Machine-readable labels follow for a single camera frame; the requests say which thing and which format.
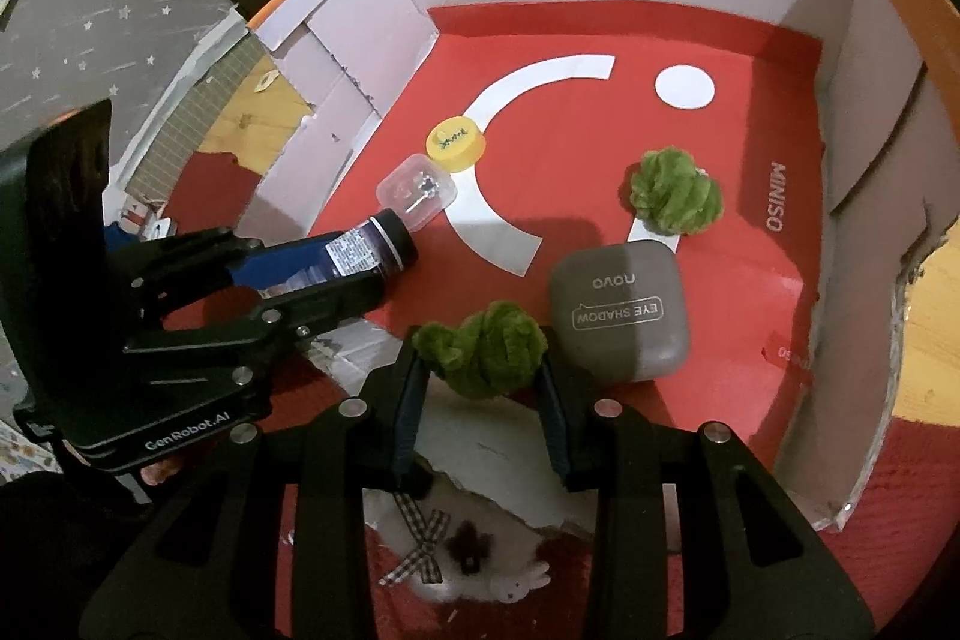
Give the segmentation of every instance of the yellow bottle cap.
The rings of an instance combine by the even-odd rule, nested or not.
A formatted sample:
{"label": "yellow bottle cap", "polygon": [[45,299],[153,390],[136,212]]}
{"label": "yellow bottle cap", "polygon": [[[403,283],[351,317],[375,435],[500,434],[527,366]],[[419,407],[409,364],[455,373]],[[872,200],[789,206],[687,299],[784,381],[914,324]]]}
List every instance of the yellow bottle cap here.
{"label": "yellow bottle cap", "polygon": [[469,169],[487,149],[487,140],[469,118],[447,118],[426,138],[426,154],[448,172]]}

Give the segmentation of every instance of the green pom-pom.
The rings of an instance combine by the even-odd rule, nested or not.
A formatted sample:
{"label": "green pom-pom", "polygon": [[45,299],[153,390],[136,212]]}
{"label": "green pom-pom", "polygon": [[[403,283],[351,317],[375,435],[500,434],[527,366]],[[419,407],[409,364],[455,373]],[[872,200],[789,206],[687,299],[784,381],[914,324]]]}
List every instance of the green pom-pom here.
{"label": "green pom-pom", "polygon": [[723,215],[720,184],[700,172],[685,150],[645,153],[630,188],[637,215],[661,234],[699,234]]}
{"label": "green pom-pom", "polygon": [[467,399],[493,399],[525,389],[546,352],[544,332],[512,302],[493,302],[459,329],[426,324],[414,334],[413,343],[430,368]]}

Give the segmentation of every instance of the gingham bow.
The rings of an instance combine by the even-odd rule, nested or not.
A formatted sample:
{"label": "gingham bow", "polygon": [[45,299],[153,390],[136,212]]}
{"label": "gingham bow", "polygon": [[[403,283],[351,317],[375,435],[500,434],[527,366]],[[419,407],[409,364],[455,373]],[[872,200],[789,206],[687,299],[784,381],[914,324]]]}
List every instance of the gingham bow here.
{"label": "gingham bow", "polygon": [[424,514],[421,509],[408,495],[394,494],[394,501],[400,508],[400,515],[403,516],[407,528],[414,537],[416,548],[392,571],[380,579],[380,585],[402,584],[417,571],[421,574],[421,580],[425,584],[442,584],[443,575],[440,574],[440,565],[438,565],[433,554],[446,536],[446,527],[450,523],[449,513],[434,510],[430,514],[430,520],[424,521]]}

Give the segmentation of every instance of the white oval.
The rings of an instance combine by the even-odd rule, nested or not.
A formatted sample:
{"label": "white oval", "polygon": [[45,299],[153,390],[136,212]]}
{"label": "white oval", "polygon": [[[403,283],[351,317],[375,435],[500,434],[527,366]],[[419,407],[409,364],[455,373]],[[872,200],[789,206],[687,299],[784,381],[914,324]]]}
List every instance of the white oval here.
{"label": "white oval", "polygon": [[677,109],[703,109],[713,100],[713,80],[702,68],[678,64],[656,76],[656,94]]}

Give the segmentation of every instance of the green fuzzy object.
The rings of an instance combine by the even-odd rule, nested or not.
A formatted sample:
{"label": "green fuzzy object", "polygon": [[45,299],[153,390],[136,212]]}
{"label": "green fuzzy object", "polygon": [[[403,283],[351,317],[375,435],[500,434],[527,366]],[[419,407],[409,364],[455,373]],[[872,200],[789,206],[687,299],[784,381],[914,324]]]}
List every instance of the green fuzzy object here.
{"label": "green fuzzy object", "polygon": [[416,352],[467,399],[493,399],[525,389],[546,352],[546,336],[512,302],[493,302],[459,329],[427,323],[413,338]]}
{"label": "green fuzzy object", "polygon": [[630,188],[637,215],[661,234],[699,234],[723,215],[720,184],[700,172],[685,150],[645,153]]}

